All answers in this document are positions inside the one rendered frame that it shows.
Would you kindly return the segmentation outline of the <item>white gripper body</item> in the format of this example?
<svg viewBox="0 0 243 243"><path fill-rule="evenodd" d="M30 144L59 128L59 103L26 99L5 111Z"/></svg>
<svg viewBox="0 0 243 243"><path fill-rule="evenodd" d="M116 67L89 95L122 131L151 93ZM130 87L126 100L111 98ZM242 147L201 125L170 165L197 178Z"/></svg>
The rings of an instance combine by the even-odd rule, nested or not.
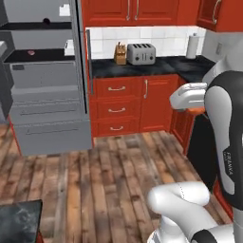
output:
<svg viewBox="0 0 243 243"><path fill-rule="evenodd" d="M206 83L189 83L179 87L169 98L170 104L175 110L201 107L204 105Z"/></svg>

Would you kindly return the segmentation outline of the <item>grey right fridge door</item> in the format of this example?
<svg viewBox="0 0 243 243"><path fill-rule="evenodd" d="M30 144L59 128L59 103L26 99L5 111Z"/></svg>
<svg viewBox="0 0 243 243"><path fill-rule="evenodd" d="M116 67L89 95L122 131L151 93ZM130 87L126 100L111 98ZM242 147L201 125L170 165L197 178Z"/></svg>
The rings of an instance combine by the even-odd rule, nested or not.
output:
<svg viewBox="0 0 243 243"><path fill-rule="evenodd" d="M81 26L82 21L80 20L79 13L79 1L69 0L70 10L71 10L71 21L72 21L72 32L73 32L73 43L74 43L74 53L76 61L76 69L78 75L78 87L80 89L80 100L84 106L84 114L88 116L88 98L87 98L87 75L85 72L85 61L86 56L83 55L83 45L84 45L84 31Z"/></svg>

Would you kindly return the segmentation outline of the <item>grey fridge door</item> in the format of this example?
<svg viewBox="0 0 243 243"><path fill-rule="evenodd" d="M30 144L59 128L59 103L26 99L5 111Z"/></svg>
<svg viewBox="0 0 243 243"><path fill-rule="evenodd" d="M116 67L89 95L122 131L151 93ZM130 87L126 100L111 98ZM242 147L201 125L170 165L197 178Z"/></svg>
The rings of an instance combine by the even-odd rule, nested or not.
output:
<svg viewBox="0 0 243 243"><path fill-rule="evenodd" d="M6 42L0 41L0 124L8 123L9 112L13 103L11 86L3 61L3 55L7 49Z"/></svg>
<svg viewBox="0 0 243 243"><path fill-rule="evenodd" d="M70 10L71 10L71 21L72 21L72 32L73 32L73 43L74 43L74 53L76 61L76 69L78 75L78 87L80 89L80 100L84 106L84 114L88 116L88 98L87 98L87 75L85 72L85 61L86 56L83 55L83 45L84 45L84 31L81 26L82 21L80 20L79 13L79 1L69 0Z"/></svg>

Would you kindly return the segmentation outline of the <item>white fridge container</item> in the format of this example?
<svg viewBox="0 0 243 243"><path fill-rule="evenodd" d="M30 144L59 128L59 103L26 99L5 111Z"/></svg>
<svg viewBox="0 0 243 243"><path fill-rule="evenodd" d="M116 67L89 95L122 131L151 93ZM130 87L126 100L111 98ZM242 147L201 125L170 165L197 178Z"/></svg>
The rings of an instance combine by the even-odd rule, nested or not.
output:
<svg viewBox="0 0 243 243"><path fill-rule="evenodd" d="M65 43L65 56L74 56L75 51L74 51L74 44L73 40L67 40Z"/></svg>
<svg viewBox="0 0 243 243"><path fill-rule="evenodd" d="M70 5L63 4L59 7L59 15L61 17L69 17L70 16Z"/></svg>

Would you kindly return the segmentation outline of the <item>grey fridge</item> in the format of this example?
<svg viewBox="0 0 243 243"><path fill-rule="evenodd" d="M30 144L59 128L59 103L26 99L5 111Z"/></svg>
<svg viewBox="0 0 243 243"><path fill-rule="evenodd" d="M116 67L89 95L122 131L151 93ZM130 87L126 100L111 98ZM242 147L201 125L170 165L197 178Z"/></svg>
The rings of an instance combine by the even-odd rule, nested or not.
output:
<svg viewBox="0 0 243 243"><path fill-rule="evenodd" d="M81 9L81 0L79 1L79 13L83 27L83 16ZM6 23L42 23L45 18L50 22L71 22L71 11L69 17L61 17L59 15L59 7L63 4L69 4L69 0L0 0L0 27ZM35 29L35 30L0 30L0 41L5 41L8 49L3 55L5 70L8 75L9 84L11 86L11 96L13 99L12 106L19 104L32 103L58 103L68 101L80 100L80 89L77 83L74 85L59 85L59 86L45 86L35 88L16 88L11 76L10 66L12 64L23 63L5 63L5 60L11 55L14 50L26 49L55 49L61 48L65 50L65 43L67 40L73 40L72 29ZM85 43L83 45L83 55L85 54ZM73 61L58 61L58 62L33 62L33 63L60 63L60 62L74 62ZM11 127L14 132L14 125L8 117ZM89 112L83 120L76 121L90 121Z"/></svg>

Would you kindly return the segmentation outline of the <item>grey fridge crisper drawer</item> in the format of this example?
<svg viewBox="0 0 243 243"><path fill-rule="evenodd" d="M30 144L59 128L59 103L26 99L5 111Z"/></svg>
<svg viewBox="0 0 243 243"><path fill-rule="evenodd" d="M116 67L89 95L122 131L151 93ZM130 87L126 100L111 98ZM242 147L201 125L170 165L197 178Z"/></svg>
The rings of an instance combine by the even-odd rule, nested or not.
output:
<svg viewBox="0 0 243 243"><path fill-rule="evenodd" d="M77 83L74 62L12 64L10 72L16 88L74 85Z"/></svg>

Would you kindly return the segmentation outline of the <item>black fridge rack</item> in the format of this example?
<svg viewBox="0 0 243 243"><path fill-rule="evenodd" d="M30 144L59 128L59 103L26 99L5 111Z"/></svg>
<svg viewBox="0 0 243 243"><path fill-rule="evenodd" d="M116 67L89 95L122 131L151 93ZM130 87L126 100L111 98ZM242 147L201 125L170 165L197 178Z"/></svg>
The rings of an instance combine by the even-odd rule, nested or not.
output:
<svg viewBox="0 0 243 243"><path fill-rule="evenodd" d="M6 23L0 30L72 29L71 22Z"/></svg>
<svg viewBox="0 0 243 243"><path fill-rule="evenodd" d="M33 56L28 55L28 50L14 50L5 60L5 63L33 63L33 62L58 62L73 61L74 56L65 56L65 51L61 48L55 49L34 49Z"/></svg>

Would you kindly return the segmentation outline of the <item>grey left fridge door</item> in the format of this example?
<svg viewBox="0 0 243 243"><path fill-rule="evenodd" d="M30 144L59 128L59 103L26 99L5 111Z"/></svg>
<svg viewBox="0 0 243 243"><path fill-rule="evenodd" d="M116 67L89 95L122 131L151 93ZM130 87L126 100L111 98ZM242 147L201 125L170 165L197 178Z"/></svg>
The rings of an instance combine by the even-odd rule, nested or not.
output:
<svg viewBox="0 0 243 243"><path fill-rule="evenodd" d="M0 41L0 124L8 123L9 112L13 103L11 86L3 61L3 55L7 49L6 42Z"/></svg>

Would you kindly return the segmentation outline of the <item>red panelled base cupboard door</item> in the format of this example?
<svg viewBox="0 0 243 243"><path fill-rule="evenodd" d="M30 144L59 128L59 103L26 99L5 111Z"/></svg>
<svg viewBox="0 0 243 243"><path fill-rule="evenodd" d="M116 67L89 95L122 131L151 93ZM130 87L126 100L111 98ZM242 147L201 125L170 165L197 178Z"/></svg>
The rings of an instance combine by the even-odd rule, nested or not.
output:
<svg viewBox="0 0 243 243"><path fill-rule="evenodd" d="M177 138L183 148L183 154L187 154L192 129L194 127L195 116L183 111L173 111L170 132Z"/></svg>

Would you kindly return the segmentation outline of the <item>white paper towel roll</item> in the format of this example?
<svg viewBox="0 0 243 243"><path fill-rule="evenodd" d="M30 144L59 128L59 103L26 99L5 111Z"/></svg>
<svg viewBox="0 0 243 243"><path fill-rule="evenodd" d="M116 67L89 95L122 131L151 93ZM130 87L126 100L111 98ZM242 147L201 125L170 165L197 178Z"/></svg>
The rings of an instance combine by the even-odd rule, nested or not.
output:
<svg viewBox="0 0 243 243"><path fill-rule="evenodd" d="M186 51L187 59L195 59L198 42L199 42L199 37L197 36L196 33L189 36L188 46Z"/></svg>

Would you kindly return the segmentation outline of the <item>black dishwasher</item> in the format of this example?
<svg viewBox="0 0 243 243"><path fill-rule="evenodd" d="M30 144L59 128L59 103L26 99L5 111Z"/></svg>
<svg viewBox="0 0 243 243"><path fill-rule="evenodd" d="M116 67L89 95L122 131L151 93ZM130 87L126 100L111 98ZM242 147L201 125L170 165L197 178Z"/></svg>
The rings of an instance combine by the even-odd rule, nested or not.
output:
<svg viewBox="0 0 243 243"><path fill-rule="evenodd" d="M187 158L210 191L217 175L217 154L213 127L206 115L198 115L190 138Z"/></svg>

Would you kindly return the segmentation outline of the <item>red drawer front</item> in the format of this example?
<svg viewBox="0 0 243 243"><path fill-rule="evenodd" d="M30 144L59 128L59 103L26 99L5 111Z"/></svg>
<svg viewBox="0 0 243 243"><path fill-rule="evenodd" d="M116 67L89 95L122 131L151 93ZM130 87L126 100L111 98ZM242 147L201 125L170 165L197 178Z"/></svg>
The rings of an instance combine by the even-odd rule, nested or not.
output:
<svg viewBox="0 0 243 243"><path fill-rule="evenodd" d="M111 131L110 126L120 127L123 126L121 131ZM112 120L112 121L99 121L93 123L93 136L94 137L107 137L137 133L139 131L139 122L137 119L126 120Z"/></svg>
<svg viewBox="0 0 243 243"><path fill-rule="evenodd" d="M108 87L120 88L125 86L122 91L108 91ZM140 78L104 78L95 80L95 91L98 98L120 98L128 96L139 96Z"/></svg>
<svg viewBox="0 0 243 243"><path fill-rule="evenodd" d="M108 109L119 110L125 107L121 113L109 113ZM114 101L98 101L95 104L97 119L116 119L125 117L137 117L140 110L140 101L138 99L123 99Z"/></svg>

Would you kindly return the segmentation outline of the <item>grey four-slot toaster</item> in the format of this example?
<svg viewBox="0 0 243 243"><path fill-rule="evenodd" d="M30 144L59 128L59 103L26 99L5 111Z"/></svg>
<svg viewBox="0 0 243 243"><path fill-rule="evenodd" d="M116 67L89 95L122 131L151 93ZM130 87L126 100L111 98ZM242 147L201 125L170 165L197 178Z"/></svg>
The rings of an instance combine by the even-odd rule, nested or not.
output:
<svg viewBox="0 0 243 243"><path fill-rule="evenodd" d="M151 44L128 44L127 62L131 65L153 65L156 48Z"/></svg>

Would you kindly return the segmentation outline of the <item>grey freezer drawer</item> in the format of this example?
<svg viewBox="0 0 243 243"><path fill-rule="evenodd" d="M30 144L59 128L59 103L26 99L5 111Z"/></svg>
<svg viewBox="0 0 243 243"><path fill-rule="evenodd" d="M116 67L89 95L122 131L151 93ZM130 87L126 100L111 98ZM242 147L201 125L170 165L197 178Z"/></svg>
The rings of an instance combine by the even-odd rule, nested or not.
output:
<svg viewBox="0 0 243 243"><path fill-rule="evenodd" d="M90 121L14 125L24 156L60 154L92 147Z"/></svg>
<svg viewBox="0 0 243 243"><path fill-rule="evenodd" d="M10 110L13 124L69 122L85 118L84 107L78 101L14 105Z"/></svg>

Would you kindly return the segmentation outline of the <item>red corner wall cupboard door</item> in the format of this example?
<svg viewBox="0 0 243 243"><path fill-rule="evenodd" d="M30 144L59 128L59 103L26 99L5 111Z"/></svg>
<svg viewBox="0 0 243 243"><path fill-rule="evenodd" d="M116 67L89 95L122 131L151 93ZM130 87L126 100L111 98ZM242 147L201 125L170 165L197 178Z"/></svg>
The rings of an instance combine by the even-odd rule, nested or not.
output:
<svg viewBox="0 0 243 243"><path fill-rule="evenodd" d="M243 32L243 0L222 0L212 15L216 0L200 0L196 24L214 32Z"/></svg>

